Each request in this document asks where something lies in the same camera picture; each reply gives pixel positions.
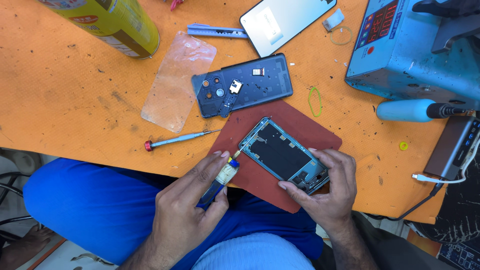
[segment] blue pants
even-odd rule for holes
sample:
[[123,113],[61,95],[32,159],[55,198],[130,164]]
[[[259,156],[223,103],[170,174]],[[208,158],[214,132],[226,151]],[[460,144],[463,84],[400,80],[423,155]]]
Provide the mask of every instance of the blue pants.
[[[168,185],[161,183],[161,176],[153,176],[158,179],[128,169],[57,159],[30,177],[24,186],[25,206],[61,236],[120,265],[152,231],[155,195]],[[190,269],[213,245],[252,233],[276,234],[306,257],[317,259],[323,241],[315,228],[303,209],[290,214],[246,193],[173,269]]]

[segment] spray can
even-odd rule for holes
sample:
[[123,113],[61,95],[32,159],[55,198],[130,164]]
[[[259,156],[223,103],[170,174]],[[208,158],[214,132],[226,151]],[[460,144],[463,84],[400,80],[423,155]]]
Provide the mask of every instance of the spray can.
[[431,99],[409,99],[380,103],[377,108],[377,116],[387,121],[424,123],[465,111],[465,109],[455,108],[447,103],[436,103]]
[[137,0],[38,1],[132,58],[148,58],[158,48],[158,29]]

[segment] man's hand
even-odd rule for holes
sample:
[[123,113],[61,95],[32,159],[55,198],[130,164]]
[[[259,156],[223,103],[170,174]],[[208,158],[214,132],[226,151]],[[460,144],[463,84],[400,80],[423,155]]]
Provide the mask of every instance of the man's hand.
[[217,151],[156,196],[152,233],[119,270],[170,269],[201,244],[228,209],[227,187],[207,211],[196,207],[230,154]]
[[293,183],[279,181],[278,185],[328,234],[338,270],[378,269],[351,219],[357,194],[354,158],[331,149],[309,151],[327,166],[330,193],[308,196]]
[[279,181],[278,185],[286,189],[328,235],[334,236],[351,225],[350,214],[357,195],[355,159],[332,149],[309,148],[309,151],[328,168],[330,193],[308,196],[293,183]]

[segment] yellow spray can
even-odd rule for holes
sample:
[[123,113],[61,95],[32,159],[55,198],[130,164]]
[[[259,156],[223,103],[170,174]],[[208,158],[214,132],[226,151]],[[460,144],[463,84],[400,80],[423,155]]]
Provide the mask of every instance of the yellow spray can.
[[148,58],[158,48],[158,30],[137,0],[38,1],[132,58]]

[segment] yellow rubber ring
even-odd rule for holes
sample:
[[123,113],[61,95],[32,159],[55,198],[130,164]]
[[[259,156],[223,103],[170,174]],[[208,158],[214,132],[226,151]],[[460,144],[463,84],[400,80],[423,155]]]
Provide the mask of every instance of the yellow rubber ring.
[[406,142],[400,143],[400,150],[405,151],[408,148],[408,144]]
[[[315,114],[315,112],[313,111],[312,103],[310,102],[310,97],[312,97],[312,92],[314,89],[317,90],[318,101],[320,102],[320,111],[318,112],[318,114]],[[318,91],[316,87],[313,87],[312,89],[310,89],[310,94],[308,95],[308,105],[310,105],[310,109],[312,110],[313,116],[319,117],[320,114],[322,114],[322,99],[320,98],[320,91]]]
[[[333,32],[334,32],[335,30],[337,30],[337,29],[340,29],[340,28],[345,28],[345,29],[347,29],[347,30],[350,32],[350,39],[349,39],[347,42],[340,43],[340,42],[333,41],[333,37],[332,37],[332,36],[333,36]],[[348,27],[346,27],[346,26],[337,26],[337,27],[333,28],[332,31],[330,32],[330,40],[333,42],[333,44],[345,45],[345,44],[351,42],[352,39],[353,39],[352,29],[350,29],[350,28],[348,28]]]

